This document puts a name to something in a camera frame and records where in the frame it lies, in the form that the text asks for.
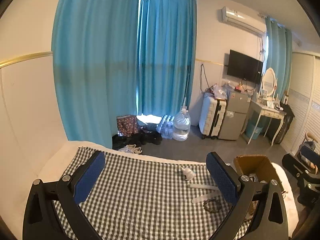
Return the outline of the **white toothed plastic strip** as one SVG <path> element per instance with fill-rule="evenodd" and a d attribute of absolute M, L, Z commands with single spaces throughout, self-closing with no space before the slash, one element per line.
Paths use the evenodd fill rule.
<path fill-rule="evenodd" d="M 210 200 L 210 199 L 213 199 L 217 196 L 220 196 L 221 194 L 218 193 L 218 192 L 211 192 L 211 193 L 208 193 L 208 194 L 204 194 L 204 195 L 201 195 L 201 196 L 198 196 L 198 197 L 195 197 L 191 200 L 191 202 L 193 204 L 196 204 L 196 203 L 200 203 L 200 202 L 205 202 L 207 200 Z"/>

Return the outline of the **small white bottle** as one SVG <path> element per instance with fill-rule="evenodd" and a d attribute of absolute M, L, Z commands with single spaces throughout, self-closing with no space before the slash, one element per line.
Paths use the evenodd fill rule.
<path fill-rule="evenodd" d="M 181 168 L 182 174 L 185 176 L 186 181 L 190 181 L 196 177 L 196 173 L 188 167 Z"/>

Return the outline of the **chair with clothes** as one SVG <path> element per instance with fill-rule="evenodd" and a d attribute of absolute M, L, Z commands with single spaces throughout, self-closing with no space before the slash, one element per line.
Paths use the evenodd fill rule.
<path fill-rule="evenodd" d="M 307 166 L 311 170 L 312 174 L 318 174 L 318 167 L 313 162 L 311 162 L 308 158 L 306 158 L 301 154 L 301 148 L 303 146 L 306 146 L 314 151 L 316 149 L 317 143 L 318 143 L 318 139 L 311 132 L 306 132 L 304 135 L 304 140 L 302 144 L 300 144 L 298 151 L 295 154 L 295 156 L 299 159 L 299 161 L 301 161 L 305 166 Z"/>

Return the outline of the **cardboard box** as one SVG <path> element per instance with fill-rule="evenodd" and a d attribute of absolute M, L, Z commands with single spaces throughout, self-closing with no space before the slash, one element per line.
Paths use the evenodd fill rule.
<path fill-rule="evenodd" d="M 254 182 L 268 183 L 275 179 L 280 186 L 281 193 L 285 192 L 276 169 L 265 155 L 238 155 L 233 160 L 234 167 L 239 175 L 246 175 Z"/>

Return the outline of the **oval white mirror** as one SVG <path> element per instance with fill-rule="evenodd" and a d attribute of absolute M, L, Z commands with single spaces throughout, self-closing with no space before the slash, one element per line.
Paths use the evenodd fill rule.
<path fill-rule="evenodd" d="M 263 75 L 260 94 L 263 98 L 272 97 L 276 91 L 277 78 L 274 70 L 268 68 Z"/>

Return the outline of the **grey mini fridge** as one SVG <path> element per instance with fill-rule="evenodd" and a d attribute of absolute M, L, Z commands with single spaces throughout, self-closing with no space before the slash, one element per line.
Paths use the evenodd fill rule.
<path fill-rule="evenodd" d="M 227 105 L 218 134 L 221 140 L 237 140 L 244 126 L 251 97 L 247 94 L 227 90 Z"/>

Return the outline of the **plastic bag on suitcase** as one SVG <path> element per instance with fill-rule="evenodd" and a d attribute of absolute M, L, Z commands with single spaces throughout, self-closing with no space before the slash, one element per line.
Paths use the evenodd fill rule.
<path fill-rule="evenodd" d="M 213 85 L 213 95 L 216 100 L 227 100 L 227 89 L 219 86 L 218 84 Z"/>

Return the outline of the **teal curtain panel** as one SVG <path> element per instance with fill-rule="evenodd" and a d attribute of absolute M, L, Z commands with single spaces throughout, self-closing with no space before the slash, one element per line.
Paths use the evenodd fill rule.
<path fill-rule="evenodd" d="M 112 147 L 117 117 L 136 113 L 139 0 L 59 0 L 53 71 L 71 141 Z"/>
<path fill-rule="evenodd" d="M 175 115 L 190 105 L 196 0 L 140 0 L 139 12 L 137 111 Z"/>
<path fill-rule="evenodd" d="M 281 100 L 289 88 L 292 64 L 292 33 L 271 18 L 266 18 L 268 57 L 266 68 L 272 68 L 277 78 L 275 95 Z"/>

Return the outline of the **large clear water jug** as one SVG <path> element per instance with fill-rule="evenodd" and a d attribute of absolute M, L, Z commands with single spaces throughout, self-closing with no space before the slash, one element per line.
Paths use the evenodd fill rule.
<path fill-rule="evenodd" d="M 191 119 L 186 106 L 175 115 L 173 122 L 172 138 L 176 141 L 185 141 L 190 132 Z"/>

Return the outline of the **dark floral bag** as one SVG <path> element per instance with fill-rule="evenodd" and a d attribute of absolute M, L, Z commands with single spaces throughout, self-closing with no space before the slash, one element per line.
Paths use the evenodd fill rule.
<path fill-rule="evenodd" d="M 137 117 L 135 115 L 124 115 L 117 117 L 118 134 L 123 137 L 131 137 L 139 133 Z"/>

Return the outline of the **pile of black clothes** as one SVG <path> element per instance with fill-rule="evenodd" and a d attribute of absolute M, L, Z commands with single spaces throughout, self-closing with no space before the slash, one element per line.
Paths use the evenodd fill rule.
<path fill-rule="evenodd" d="M 112 148 L 114 150 L 120 150 L 126 145 L 136 145 L 138 147 L 147 143 L 160 145 L 162 142 L 162 136 L 157 131 L 149 131 L 146 129 L 140 129 L 136 134 L 129 137 L 114 135 L 112 137 Z"/>

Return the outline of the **white air conditioner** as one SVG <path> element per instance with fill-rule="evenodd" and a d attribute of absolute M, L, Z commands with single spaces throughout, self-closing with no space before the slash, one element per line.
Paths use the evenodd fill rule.
<path fill-rule="evenodd" d="M 222 22 L 235 26 L 237 28 L 246 30 L 257 36 L 264 36 L 266 34 L 266 25 L 245 14 L 238 11 L 223 7 L 221 9 Z"/>

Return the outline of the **pack of water bottles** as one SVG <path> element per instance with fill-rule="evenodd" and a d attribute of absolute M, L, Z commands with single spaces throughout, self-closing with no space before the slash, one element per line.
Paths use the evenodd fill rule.
<path fill-rule="evenodd" d="M 173 136 L 174 116 L 164 115 L 160 123 L 157 125 L 156 131 L 161 134 L 164 139 L 172 139 Z"/>

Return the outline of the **teal curtain left panel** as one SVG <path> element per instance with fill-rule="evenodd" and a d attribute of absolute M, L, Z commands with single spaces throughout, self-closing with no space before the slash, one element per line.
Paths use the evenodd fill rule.
<path fill-rule="evenodd" d="M 139 0 L 59 0 L 53 71 L 71 141 L 112 147 L 117 117 L 136 113 Z"/>

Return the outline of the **black wall television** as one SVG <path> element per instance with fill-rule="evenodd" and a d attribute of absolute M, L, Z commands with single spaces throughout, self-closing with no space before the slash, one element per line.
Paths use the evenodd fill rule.
<path fill-rule="evenodd" d="M 240 52 L 230 50 L 227 75 L 260 84 L 263 62 Z"/>

